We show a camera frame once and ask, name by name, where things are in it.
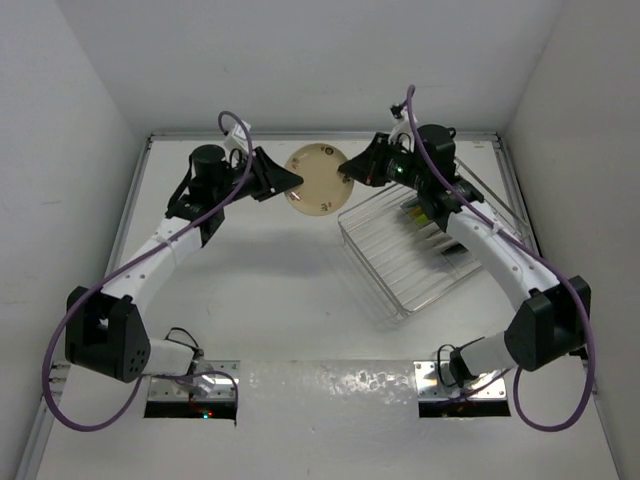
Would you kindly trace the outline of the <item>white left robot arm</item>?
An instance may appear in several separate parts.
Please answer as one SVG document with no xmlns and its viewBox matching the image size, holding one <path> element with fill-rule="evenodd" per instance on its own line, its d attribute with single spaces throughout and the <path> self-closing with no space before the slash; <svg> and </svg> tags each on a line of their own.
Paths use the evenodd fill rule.
<svg viewBox="0 0 640 480">
<path fill-rule="evenodd" d="M 124 383 L 143 375 L 188 375 L 195 348 L 149 337 L 144 324 L 149 304 L 177 267 L 213 237 L 225 219 L 225 205 L 247 196 L 265 201 L 302 183 L 260 147 L 237 161 L 218 145 L 193 150 L 164 217 L 130 265 L 95 290 L 78 287 L 69 295 L 66 359 Z"/>
</svg>

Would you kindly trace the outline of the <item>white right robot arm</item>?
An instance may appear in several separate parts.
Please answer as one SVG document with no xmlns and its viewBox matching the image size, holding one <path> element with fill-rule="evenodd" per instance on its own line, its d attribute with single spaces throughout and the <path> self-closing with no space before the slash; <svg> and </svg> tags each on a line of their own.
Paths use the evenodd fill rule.
<svg viewBox="0 0 640 480">
<path fill-rule="evenodd" d="M 505 331 L 454 348 L 446 378 L 463 387 L 495 370 L 535 371 L 582 348 L 591 291 L 579 276 L 562 283 L 521 242 L 473 184 L 456 172 L 456 132 L 422 125 L 413 149 L 377 133 L 339 172 L 363 185 L 395 182 L 414 190 L 427 218 L 473 254 L 504 291 L 515 310 Z"/>
</svg>

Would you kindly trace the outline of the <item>black plate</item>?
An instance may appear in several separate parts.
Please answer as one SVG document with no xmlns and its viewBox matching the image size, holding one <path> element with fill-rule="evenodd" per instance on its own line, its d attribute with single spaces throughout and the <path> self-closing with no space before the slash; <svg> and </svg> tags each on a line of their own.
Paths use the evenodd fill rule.
<svg viewBox="0 0 640 480">
<path fill-rule="evenodd" d="M 455 257 L 455 256 L 463 255 L 467 252 L 468 250 L 462 244 L 455 243 L 455 244 L 452 244 L 451 246 L 444 248 L 441 251 L 441 254 L 445 257 Z"/>
</svg>

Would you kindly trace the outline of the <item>beige plate with characters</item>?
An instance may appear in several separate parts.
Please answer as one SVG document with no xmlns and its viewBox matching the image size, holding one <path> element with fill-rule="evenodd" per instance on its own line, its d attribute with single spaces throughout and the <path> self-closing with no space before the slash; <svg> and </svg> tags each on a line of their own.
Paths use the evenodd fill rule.
<svg viewBox="0 0 640 480">
<path fill-rule="evenodd" d="M 347 161 L 337 147 L 312 143 L 296 150 L 285 168 L 303 183 L 285 194 L 289 204 L 309 216 L 326 216 L 341 209 L 351 197 L 354 181 L 339 171 Z"/>
</svg>

